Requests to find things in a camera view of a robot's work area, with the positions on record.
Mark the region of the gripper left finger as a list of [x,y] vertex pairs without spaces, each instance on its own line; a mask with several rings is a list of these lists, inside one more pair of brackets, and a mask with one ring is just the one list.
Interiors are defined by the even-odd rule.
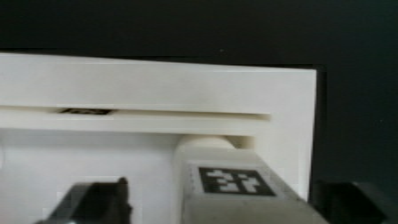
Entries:
[[131,224],[128,179],[76,183],[37,224]]

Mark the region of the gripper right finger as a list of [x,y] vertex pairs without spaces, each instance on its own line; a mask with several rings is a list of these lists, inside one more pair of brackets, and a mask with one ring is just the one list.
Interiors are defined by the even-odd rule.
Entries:
[[328,224],[398,224],[398,205],[366,182],[316,181],[309,204]]

